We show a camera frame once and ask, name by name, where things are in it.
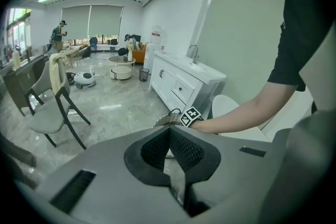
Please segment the orange sofa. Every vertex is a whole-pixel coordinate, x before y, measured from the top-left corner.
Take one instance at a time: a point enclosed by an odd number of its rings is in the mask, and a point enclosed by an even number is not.
[[[145,61],[145,53],[146,53],[146,45],[141,46],[141,50],[133,50],[132,56],[135,59],[135,62],[144,63]]]

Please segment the black t-shirt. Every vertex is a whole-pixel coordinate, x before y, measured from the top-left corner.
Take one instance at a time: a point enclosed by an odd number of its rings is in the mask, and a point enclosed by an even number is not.
[[[329,31],[333,21],[329,1],[285,0],[278,57],[269,82],[297,85],[297,91],[305,90],[299,71]]]

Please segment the gray armchair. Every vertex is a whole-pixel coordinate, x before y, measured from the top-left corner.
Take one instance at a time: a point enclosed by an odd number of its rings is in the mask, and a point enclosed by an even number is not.
[[[45,68],[42,72],[39,80],[32,86],[32,88],[26,93],[25,98],[28,103],[28,107],[33,115],[29,123],[29,127],[37,132],[42,133],[49,140],[49,142],[56,147],[55,142],[50,138],[49,134],[57,133],[61,130],[64,124],[66,124],[77,142],[85,150],[86,147],[79,139],[78,135],[74,131],[69,119],[68,112],[70,109],[74,109],[81,118],[87,123],[91,124],[86,117],[79,111],[72,100],[69,97],[70,85],[68,82],[67,74],[64,64],[61,60],[58,60],[59,74],[61,79],[61,88],[55,94],[55,98],[44,103],[38,96],[51,89],[50,74],[49,74],[49,61],[46,62]],[[33,95],[41,105],[35,110],[32,108],[29,101],[30,95]]]

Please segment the hand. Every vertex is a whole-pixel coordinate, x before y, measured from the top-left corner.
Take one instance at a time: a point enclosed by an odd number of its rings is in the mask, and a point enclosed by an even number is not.
[[[206,124],[206,121],[195,121],[192,125],[189,126],[189,128],[200,131],[200,132],[204,132],[204,133],[210,133],[210,132],[207,132],[206,129],[204,128],[205,124]]]
[[[202,121],[195,121],[194,123],[192,123],[192,125],[189,126],[189,128],[200,131],[201,130],[200,125],[202,125]]]

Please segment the roller blind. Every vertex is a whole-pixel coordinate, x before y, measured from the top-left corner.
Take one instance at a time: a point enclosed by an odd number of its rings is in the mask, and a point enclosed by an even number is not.
[[[62,33],[68,32],[63,40],[82,39],[88,37],[90,5],[63,8],[62,20],[67,25],[62,29]]]
[[[122,7],[110,5],[92,5],[89,35],[115,35],[119,34],[120,16]]]

